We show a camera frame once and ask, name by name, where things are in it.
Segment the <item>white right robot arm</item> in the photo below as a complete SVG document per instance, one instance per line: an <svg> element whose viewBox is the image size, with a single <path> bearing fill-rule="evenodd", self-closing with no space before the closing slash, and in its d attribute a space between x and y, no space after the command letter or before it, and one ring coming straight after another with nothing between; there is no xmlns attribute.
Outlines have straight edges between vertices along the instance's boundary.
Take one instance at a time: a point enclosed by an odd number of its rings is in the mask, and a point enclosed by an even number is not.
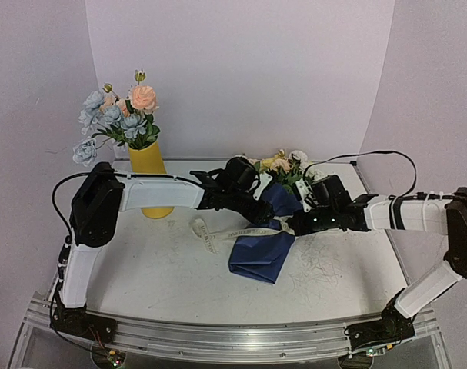
<svg viewBox="0 0 467 369"><path fill-rule="evenodd" d="M295 212L288 224L297 236L335 229L384 231L400 241L445 243L442 258L397 292L378 319L346 328L353 351L412 338L418 313L467 279L467 187L452 193L367 193L351 198L339 176L329 175L312 183L297 181L295 193L302 210Z"/></svg>

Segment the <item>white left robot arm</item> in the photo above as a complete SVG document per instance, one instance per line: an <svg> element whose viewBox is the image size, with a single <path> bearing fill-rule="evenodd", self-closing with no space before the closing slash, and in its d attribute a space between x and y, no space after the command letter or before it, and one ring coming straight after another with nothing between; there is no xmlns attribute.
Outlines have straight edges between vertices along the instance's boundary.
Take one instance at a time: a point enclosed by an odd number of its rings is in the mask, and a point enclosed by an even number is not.
<svg viewBox="0 0 467 369"><path fill-rule="evenodd" d="M168 174L118 172L99 162L71 202L71 214L62 221L67 229L58 256L57 275L50 303L50 326L58 335L110 343L117 322L87 312L87 290L99 252L115 236L120 213L137 208L180 207L216 211L227 209L253 224L274 217L262 193L272 184L249 161L234 157L224 168L192 171L194 180Z"/></svg>

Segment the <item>blue wrapping paper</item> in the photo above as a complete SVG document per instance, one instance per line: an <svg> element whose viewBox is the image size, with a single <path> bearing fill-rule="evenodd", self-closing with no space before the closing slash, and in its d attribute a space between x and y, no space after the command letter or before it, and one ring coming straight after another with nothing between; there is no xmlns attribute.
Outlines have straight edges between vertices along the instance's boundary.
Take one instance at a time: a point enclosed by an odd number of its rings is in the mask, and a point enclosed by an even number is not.
<svg viewBox="0 0 467 369"><path fill-rule="evenodd" d="M296 196L278 183L265 190L261 199L272 206L275 218L243 230L232 248L228 269L245 278L274 284L295 241L295 236L282 225L282 219L292 216L302 206Z"/></svg>

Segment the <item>bouquet of roses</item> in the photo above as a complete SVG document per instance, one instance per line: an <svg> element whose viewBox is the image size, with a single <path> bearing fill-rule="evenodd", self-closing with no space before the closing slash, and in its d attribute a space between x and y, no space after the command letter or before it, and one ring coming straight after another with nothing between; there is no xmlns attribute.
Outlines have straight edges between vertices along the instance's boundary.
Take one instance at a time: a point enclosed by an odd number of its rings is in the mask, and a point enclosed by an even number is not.
<svg viewBox="0 0 467 369"><path fill-rule="evenodd" d="M326 176L325 173L312 166L308 155L300 150L294 150L288 154L284 149L279 149L276 154L270 158L249 158L246 154L239 154L237 157L245 158L255 170L261 173L271 175L276 183L291 194L294 194L297 181L303 178L312 183Z"/></svg>

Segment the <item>cream printed ribbon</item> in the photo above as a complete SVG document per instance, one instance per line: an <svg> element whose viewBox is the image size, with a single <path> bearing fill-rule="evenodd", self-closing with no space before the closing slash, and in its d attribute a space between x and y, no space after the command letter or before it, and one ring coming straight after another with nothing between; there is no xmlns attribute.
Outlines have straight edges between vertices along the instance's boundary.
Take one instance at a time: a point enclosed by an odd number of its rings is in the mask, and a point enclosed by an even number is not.
<svg viewBox="0 0 467 369"><path fill-rule="evenodd" d="M253 227L230 231L211 232L202 218L193 218L189 223L189 227L192 233L202 241L206 251L212 254L216 254L217 251L215 247L215 241L225 241L228 239L238 237L272 236L282 232L290 234L292 236L295 235L295 232L289 227L288 223L285 221L286 218L275 217L275 220L279 223L279 230L267 227Z"/></svg>

